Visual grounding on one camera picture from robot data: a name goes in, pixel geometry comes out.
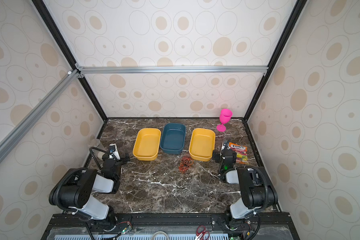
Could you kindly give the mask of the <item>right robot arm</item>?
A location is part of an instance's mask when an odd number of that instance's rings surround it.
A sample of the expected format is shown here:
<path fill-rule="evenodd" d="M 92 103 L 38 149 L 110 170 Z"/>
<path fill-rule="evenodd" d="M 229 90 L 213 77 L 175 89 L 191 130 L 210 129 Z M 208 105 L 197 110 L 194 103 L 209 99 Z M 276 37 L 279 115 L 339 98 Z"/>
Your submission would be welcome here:
<path fill-rule="evenodd" d="M 212 159 L 219 163 L 218 177 L 228 184 L 236 184 L 240 198 L 225 211 L 225 225 L 237 229 L 239 220 L 247 220 L 278 203 L 278 194 L 265 168 L 255 166 L 236 167 L 237 153 L 225 148 L 213 151 Z"/>

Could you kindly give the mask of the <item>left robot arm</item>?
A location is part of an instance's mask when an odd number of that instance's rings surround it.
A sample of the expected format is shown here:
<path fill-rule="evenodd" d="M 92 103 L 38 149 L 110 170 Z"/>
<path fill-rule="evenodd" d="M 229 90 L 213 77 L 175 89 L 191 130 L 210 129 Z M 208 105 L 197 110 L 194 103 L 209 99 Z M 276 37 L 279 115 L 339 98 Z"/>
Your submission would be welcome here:
<path fill-rule="evenodd" d="M 122 166 L 130 161 L 130 155 L 126 153 L 121 157 L 116 144 L 109 145 L 107 151 L 90 147 L 89 152 L 98 169 L 69 169 L 51 190 L 49 203 L 85 221 L 103 225 L 109 231 L 117 225 L 114 208 L 100 202 L 93 193 L 117 193 Z"/>

